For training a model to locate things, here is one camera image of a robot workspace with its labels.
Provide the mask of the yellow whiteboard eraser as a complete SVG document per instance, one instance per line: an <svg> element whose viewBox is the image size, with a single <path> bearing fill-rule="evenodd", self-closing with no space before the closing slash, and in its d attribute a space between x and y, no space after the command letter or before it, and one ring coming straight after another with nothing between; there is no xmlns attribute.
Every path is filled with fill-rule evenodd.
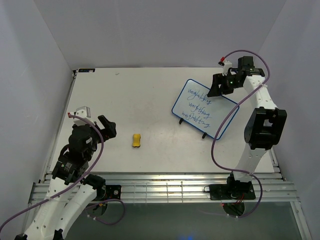
<svg viewBox="0 0 320 240"><path fill-rule="evenodd" d="M141 146L141 135L139 133L135 133L132 136L132 147L139 148Z"/></svg>

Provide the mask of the blue framed small whiteboard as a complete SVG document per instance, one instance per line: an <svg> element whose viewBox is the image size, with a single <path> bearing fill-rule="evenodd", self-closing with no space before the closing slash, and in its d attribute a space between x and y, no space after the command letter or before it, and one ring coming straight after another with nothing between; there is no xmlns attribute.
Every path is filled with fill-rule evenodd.
<svg viewBox="0 0 320 240"><path fill-rule="evenodd" d="M237 103L225 96L208 97L209 90L203 84L188 79L171 112L201 132L207 133L207 137L219 140L240 108L232 113L216 135L221 123Z"/></svg>

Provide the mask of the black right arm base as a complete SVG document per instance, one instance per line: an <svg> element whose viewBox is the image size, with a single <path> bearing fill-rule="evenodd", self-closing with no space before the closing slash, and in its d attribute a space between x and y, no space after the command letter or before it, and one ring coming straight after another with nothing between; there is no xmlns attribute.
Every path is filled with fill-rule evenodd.
<svg viewBox="0 0 320 240"><path fill-rule="evenodd" d="M211 200L255 200L256 195L253 185L244 188L231 188L227 184L210 184L203 188Z"/></svg>

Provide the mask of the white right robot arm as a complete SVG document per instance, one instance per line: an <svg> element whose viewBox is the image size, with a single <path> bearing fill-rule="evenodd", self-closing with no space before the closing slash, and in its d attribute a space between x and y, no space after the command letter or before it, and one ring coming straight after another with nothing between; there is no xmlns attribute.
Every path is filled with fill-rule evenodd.
<svg viewBox="0 0 320 240"><path fill-rule="evenodd" d="M218 97L244 88L253 107L253 112L244 128L245 147L234 170L231 170L226 183L226 194L237 199L250 190L252 174L260 160L274 145L280 141L287 112L273 102L266 86L266 77L262 68L254 65L252 56L238 59L236 68L232 63L221 58L219 65L223 72L214 74L208 97Z"/></svg>

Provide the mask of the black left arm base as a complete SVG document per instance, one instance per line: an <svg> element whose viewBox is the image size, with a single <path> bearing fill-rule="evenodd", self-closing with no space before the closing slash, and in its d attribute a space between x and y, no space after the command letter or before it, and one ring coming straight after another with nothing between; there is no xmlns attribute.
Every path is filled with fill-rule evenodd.
<svg viewBox="0 0 320 240"><path fill-rule="evenodd" d="M109 199L121 199L121 185L104 185L97 190L95 201L104 201Z"/></svg>

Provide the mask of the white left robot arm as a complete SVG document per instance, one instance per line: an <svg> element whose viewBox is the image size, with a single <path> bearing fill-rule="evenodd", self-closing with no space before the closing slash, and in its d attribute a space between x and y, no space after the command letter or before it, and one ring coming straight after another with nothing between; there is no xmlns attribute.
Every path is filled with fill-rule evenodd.
<svg viewBox="0 0 320 240"><path fill-rule="evenodd" d="M61 149L43 201L30 226L17 240L63 240L91 201L105 200L106 181L91 174L89 165L94 153L102 155L104 143L117 135L116 123L104 115L100 128L81 111L68 114L73 119L68 143Z"/></svg>

